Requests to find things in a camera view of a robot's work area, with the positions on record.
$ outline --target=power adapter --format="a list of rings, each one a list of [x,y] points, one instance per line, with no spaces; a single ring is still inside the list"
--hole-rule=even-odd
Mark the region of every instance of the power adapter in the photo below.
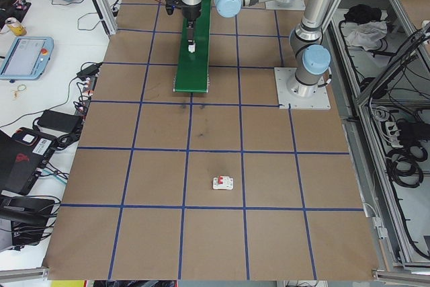
[[[92,77],[96,75],[99,72],[100,66],[102,66],[103,62],[100,63],[93,63],[89,65],[88,67],[85,67],[80,72],[76,73],[76,76],[80,78],[82,81],[85,80],[86,77]]]
[[[43,111],[42,116],[37,120],[37,125],[42,128],[70,134],[82,126],[82,116],[45,110]]]

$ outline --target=white cloth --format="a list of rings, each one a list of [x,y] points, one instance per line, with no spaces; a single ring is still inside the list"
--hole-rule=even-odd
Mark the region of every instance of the white cloth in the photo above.
[[[348,46],[358,46],[364,50],[375,50],[381,47],[380,40],[387,35],[386,22],[370,22],[358,25],[346,37]]]

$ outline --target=white table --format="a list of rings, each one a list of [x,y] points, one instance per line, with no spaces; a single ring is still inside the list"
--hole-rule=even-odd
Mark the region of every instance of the white table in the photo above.
[[[8,124],[23,114],[42,111],[57,104],[63,103],[67,98],[67,85],[79,72],[84,62],[101,62],[104,58],[109,38],[101,24],[92,31],[77,29],[77,20],[86,13],[95,12],[91,0],[74,3],[67,6],[51,5],[51,0],[28,0],[32,3],[29,12],[24,18],[23,25],[27,28],[27,36],[50,36],[54,39],[54,50],[50,62],[42,76],[36,81],[0,81],[0,126]],[[54,3],[65,3],[54,0]],[[81,21],[81,28],[92,28],[98,21],[97,14],[86,16]],[[13,33],[0,34],[0,55],[5,56],[15,36]],[[70,99],[67,104],[54,110],[74,114],[73,101],[78,98],[79,91],[74,81],[70,88]],[[13,90],[24,84],[26,90],[19,92],[14,98]],[[32,127],[33,115],[22,118],[16,123],[1,128],[8,135],[12,135],[19,127]],[[69,172],[77,144],[64,151],[55,152],[51,163]],[[29,195],[54,195],[62,198],[65,185],[53,177],[39,179]],[[0,253],[0,270],[16,270],[36,268],[42,265],[49,239],[38,246],[26,246],[22,251],[4,251]]]

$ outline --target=blue cap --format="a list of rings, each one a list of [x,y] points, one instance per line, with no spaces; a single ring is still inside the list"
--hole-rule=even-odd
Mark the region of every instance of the blue cap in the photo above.
[[[242,8],[241,0],[214,0],[216,10],[225,18],[234,17]]]
[[[303,54],[303,65],[313,75],[321,75],[327,71],[330,61],[330,52],[321,45],[311,45]]]

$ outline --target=table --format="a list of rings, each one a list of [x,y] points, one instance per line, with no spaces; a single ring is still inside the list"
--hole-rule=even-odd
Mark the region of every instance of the table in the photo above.
[[[277,105],[273,67],[295,64],[288,35],[302,14],[214,11],[209,94],[181,95],[180,12],[122,6],[44,262],[50,279],[372,279],[333,96],[326,112]],[[217,175],[234,190],[212,190]]]
[[[54,39],[54,50],[44,74],[37,81],[0,82],[0,100],[2,114],[0,126],[8,124],[23,114],[42,111],[67,98],[67,85],[80,71],[81,65],[87,61],[101,62],[108,47],[109,38],[101,24],[93,31],[78,31],[77,19],[85,13],[94,12],[91,0],[84,0],[80,4],[68,6],[51,5],[51,0],[28,0],[32,3],[24,18],[23,25],[27,28],[28,36],[50,36]],[[97,23],[97,15],[90,15],[83,22],[84,28]],[[0,35],[0,53],[8,51],[15,36],[8,32]],[[27,89],[19,92],[16,99],[13,90],[25,84]],[[79,92],[72,83],[70,86],[70,100],[67,104],[56,108],[56,111],[73,114],[75,109],[72,102]],[[31,128],[32,120],[39,115],[28,116],[20,121],[2,128],[2,131],[12,135],[21,126]],[[51,158],[53,165],[68,172],[75,156],[77,145],[57,152]],[[54,195],[62,198],[64,185],[53,177],[39,179],[30,195]],[[38,246],[26,246],[20,252],[4,251],[0,253],[0,270],[15,270],[40,267],[46,253],[49,239]]]

